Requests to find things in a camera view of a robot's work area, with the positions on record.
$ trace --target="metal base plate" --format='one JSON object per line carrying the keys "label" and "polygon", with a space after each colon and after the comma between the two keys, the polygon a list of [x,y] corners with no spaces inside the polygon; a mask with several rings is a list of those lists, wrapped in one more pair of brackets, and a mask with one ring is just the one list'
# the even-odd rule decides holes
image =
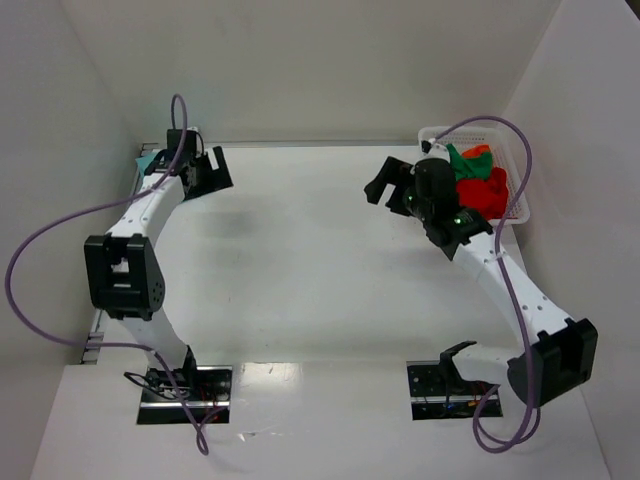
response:
{"label": "metal base plate", "polygon": [[[188,395],[189,410],[200,422],[213,407],[229,407],[231,401],[231,367],[200,366],[198,367],[197,384],[199,391],[183,390]],[[172,389],[165,388],[167,396],[172,396]],[[164,399],[148,390],[142,391],[138,425],[167,425],[189,423],[187,416],[177,400]],[[220,411],[210,423],[229,423],[229,408]]]}
{"label": "metal base plate", "polygon": [[[477,402],[493,386],[485,382],[466,382],[460,391],[450,392],[447,402],[445,383],[438,371],[438,362],[409,363],[407,375],[414,420],[473,417]],[[497,392],[489,399],[480,416],[502,417]]]}

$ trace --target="white plastic basket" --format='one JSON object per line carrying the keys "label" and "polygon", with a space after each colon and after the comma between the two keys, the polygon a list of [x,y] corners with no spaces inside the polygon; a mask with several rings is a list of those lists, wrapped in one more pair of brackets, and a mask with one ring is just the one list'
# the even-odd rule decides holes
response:
{"label": "white plastic basket", "polygon": [[[418,148],[421,148],[423,140],[429,140],[440,132],[444,132],[448,127],[425,127],[418,133]],[[456,149],[462,153],[465,150],[485,143],[491,148],[493,154],[493,164],[503,168],[507,172],[507,187],[509,188],[509,202],[520,187],[520,175],[513,161],[509,144],[503,135],[495,128],[482,127],[460,127],[449,135],[438,140],[439,143],[452,143]],[[515,207],[509,212],[506,225],[518,225],[529,220],[530,212],[527,199],[524,194],[518,200]],[[497,225],[499,220],[490,220],[491,225]]]}

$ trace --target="red object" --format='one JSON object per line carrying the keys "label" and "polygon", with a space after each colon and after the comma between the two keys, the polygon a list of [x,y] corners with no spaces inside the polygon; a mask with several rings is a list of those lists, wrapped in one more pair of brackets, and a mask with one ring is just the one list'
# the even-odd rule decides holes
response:
{"label": "red object", "polygon": [[462,158],[476,158],[482,155],[483,153],[491,153],[491,149],[489,148],[489,145],[486,145],[484,143],[482,145],[476,145],[475,147],[470,148],[469,150],[464,152],[462,154]]}
{"label": "red object", "polygon": [[502,218],[507,209],[507,172],[502,168],[492,168],[486,181],[480,178],[460,180],[456,190],[460,195],[460,205],[475,208],[486,220]]}

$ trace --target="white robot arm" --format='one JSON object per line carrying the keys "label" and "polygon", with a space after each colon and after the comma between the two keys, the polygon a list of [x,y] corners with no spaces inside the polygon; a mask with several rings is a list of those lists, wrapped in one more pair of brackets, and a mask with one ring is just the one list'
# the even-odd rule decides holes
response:
{"label": "white robot arm", "polygon": [[367,201],[377,204],[386,186],[395,185],[386,206],[393,213],[419,219],[429,240],[478,282],[520,339],[520,348],[511,350],[484,347],[473,341],[451,347],[440,355],[445,382],[508,382],[518,398],[526,402],[522,335],[498,265],[501,257],[517,293],[531,343],[534,406],[540,407],[589,379],[597,331],[589,320],[575,322],[551,302],[502,246],[494,251],[491,225],[476,210],[459,204],[455,174],[445,158],[446,148],[429,146],[426,157],[415,165],[388,157],[377,177],[365,187]]}
{"label": "white robot arm", "polygon": [[[145,170],[141,191],[152,188],[167,171],[180,134],[180,130],[167,132],[167,149]],[[134,201],[106,235],[90,236],[84,246],[93,305],[121,321],[137,343],[160,353],[185,388],[197,384],[197,365],[162,307],[165,282],[153,247],[176,206],[233,186],[222,148],[199,155],[196,135],[187,132],[179,162],[156,190]],[[209,152],[218,163],[215,170]],[[156,357],[152,352],[146,355],[152,375],[164,380]]]}

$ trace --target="white table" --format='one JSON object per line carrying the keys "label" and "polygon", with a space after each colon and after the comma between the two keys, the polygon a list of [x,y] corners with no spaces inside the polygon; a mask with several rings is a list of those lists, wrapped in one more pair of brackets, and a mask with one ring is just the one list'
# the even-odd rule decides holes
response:
{"label": "white table", "polygon": [[[65,369],[33,479],[609,478],[579,390],[513,452],[481,451],[468,420],[411,420],[406,361],[462,340],[512,346],[497,309],[416,222],[366,203],[387,155],[412,147],[226,149],[235,183],[183,204],[157,245],[166,309],[200,364],[233,364],[231,420],[136,426],[124,369],[103,350]],[[513,232],[504,243],[521,261]],[[106,340],[129,339],[113,323]],[[502,394],[513,431],[522,405]]]}

